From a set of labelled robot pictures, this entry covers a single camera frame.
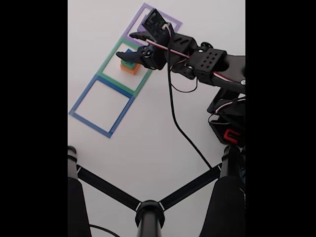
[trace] tripod leg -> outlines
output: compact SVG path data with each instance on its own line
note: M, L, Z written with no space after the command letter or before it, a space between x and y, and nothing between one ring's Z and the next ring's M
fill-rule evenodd
M240 176L240 156L237 147L226 147L200 237L245 237L245 184Z
M82 185L78 181L77 154L68 146L68 237L91 237Z

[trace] purple square outline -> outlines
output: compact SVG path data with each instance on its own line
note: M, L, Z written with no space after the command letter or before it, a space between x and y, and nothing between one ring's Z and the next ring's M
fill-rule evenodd
M140 42L132 39L131 37L128 36L128 32L130 31L130 29L132 29L133 25L135 24L135 22L137 21L137 19L140 17L140 15L142 14L142 12L144 11L144 9L147 8L150 10L153 9L152 6L149 6L147 3L143 3L143 5L140 7L140 9L138 10L138 12L136 13L136 15L134 16L134 18L132 19L132 21L129 23L128 27L126 28L126 30L124 31L122 37L124 39L126 39L127 41L130 41L138 46L143 46L143 44L141 44ZM177 32L180 28L180 26L182 25L182 22L181 21L178 21L176 19L174 19L173 17L161 12L158 10L158 12L163 16L165 17L167 20L171 20L173 21L174 23L176 23L176 26L174 28L174 32Z

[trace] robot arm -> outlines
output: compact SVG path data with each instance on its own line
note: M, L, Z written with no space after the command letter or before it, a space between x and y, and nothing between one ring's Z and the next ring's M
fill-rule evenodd
M118 52L117 56L127 62L142 64L145 68L163 69L170 38L168 30L163 29L166 24L171 34L172 72L188 79L197 77L202 83L245 94L246 56L228 55L226 51L214 49L206 42L198 46L194 38L175 33L172 25L165 22L156 9L143 23L147 31L130 34L130 37L146 41L149 45L139 47L137 52Z
M243 147L245 97L240 99L240 94L246 94L246 56L228 55L207 42L198 46L194 38L175 33L156 9L149 13L143 26L145 32L131 33L130 36L148 45L139 47L136 52L117 52L117 56L145 68L161 70L167 62L170 43L172 72L188 79L197 77L199 82L221 88L207 109L210 114L219 116L217 120L209 121L217 138L224 145Z

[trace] cable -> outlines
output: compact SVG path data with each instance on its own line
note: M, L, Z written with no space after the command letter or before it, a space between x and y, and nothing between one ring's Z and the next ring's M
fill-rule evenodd
M174 65L176 65L176 64L178 64L178 63L183 63L183 62L185 62L185 61L187 61L187 58L182 59L182 60L180 60L179 62L173 64L173 65L171 66L170 70L173 68ZM182 91L182 90L179 90L179 89L177 89L173 84L171 84L171 86L172 86L175 90L177 90L177 91L179 91L179 92L181 92L181 93L191 93L191 92L195 91L195 90L198 88L198 78L197 78L197 84L196 84L195 88L192 89L192 90L189 90L189 91Z
M225 81L230 81L230 82L233 82L232 80L218 74L217 72L213 72L214 76L218 77L219 79L222 79L222 80L225 80Z
M228 124L230 124L229 122L212 122L212 121L210 122L209 119L210 119L213 115L215 115L215 114L211 114L210 117L208 117L208 123L209 123L209 124L217 124L217 125L228 125Z
M172 112L172 118L174 121L174 124L176 125L177 129L180 131L180 133L188 140L188 142L194 147L196 152L201 156L203 161L206 163L206 165L212 169L212 166L209 164L209 162L205 159L203 154L200 152L200 150L196 147L196 145L191 141L191 139L182 131L182 129L179 127L179 124L177 123L175 112L174 112L174 106L173 106L173 96L172 96L172 86L171 86L171 70L170 70L170 42L171 42L171 34L169 38L168 43L168 51L167 51L167 65L168 65L168 83L169 83L169 94L170 94L170 104L171 104L171 112Z
M105 229L103 227L99 227L99 226L95 226L95 225L92 225L92 224L89 224L90 227L92 228L96 228L96 229L99 229L99 230L102 230L102 231L105 231L105 232L108 232L109 234L115 236L115 237L119 237L119 235L115 234L114 232L112 231L109 231L108 229Z
M189 90L189 91L182 91L182 90L179 90L179 89L177 89L173 84L171 84L171 86L173 87L173 89L175 89L176 91L179 91L179 92L181 92L181 93L191 93L191 92L195 91L195 90L198 88L198 79L197 79L197 84L196 84L195 88L192 89L192 90Z
M238 99L238 100L233 100L233 101L231 101L231 102L228 102L228 103L226 103L226 104L224 104L224 105L221 105L220 107L218 107L217 108L217 110L215 110L215 113L216 114L218 114L218 111L221 109L221 108L223 108L223 107L225 107L225 106L227 106L227 105L231 105L233 102L235 102L235 101L243 101L243 100L246 100L245 98L241 98L241 99Z
M161 44L155 43L155 42L151 41L150 39L147 39L146 42L148 42L148 43L150 43L150 44L152 44L152 45L154 45L154 46L156 46L156 47L158 47L158 48L162 48L162 49L164 49L164 50L168 50L167 47L165 47L165 46L163 46L163 45L161 45ZM178 52L178 51L176 51L176 50L171 49L170 51L171 51L172 53L178 54L178 55L180 55L180 56L182 56L182 57L189 58L188 55L185 55L185 54L183 54L183 53L180 53L180 52Z

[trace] black cable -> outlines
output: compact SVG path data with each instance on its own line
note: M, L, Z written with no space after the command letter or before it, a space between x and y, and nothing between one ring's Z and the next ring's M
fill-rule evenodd
M177 89L173 84L171 84L171 86L173 87L173 89L175 89L175 90L177 90L177 91L179 91L179 92L182 92L182 93L191 93L191 92L195 91L195 90L198 88L198 78L197 78L197 84L196 84L196 86L195 86L195 88L194 88L193 90L182 91L182 90Z
M92 225L92 224L89 224L90 227L92 228L96 228L96 229L99 229L99 230L102 230L102 231L105 231L105 232L108 232L109 234L115 236L115 237L119 237L117 234L115 234L114 232L112 231L109 231L108 229L105 229L103 227L99 227L99 226L95 226L95 225Z
M167 66L168 66L168 82L169 82L169 94L170 94L170 104L171 104L171 112L172 112L172 118L174 121L174 124L176 125L177 129L181 132L181 134L188 140L188 142L194 147L194 149L196 150L196 152L201 156L201 158L203 159L203 161L206 163L206 165L212 169L212 166L209 164L209 162L205 159L205 157L203 156L203 154L199 151L199 149L196 147L196 145L194 145L194 143L191 141L191 139L184 133L184 131L182 131L182 129L179 127L177 120L176 120L176 116L174 113L174 106L173 106L173 96L172 96L172 86L171 86L171 70L170 70L170 42L171 42L171 36L169 39L169 43L168 43L168 51L167 51Z

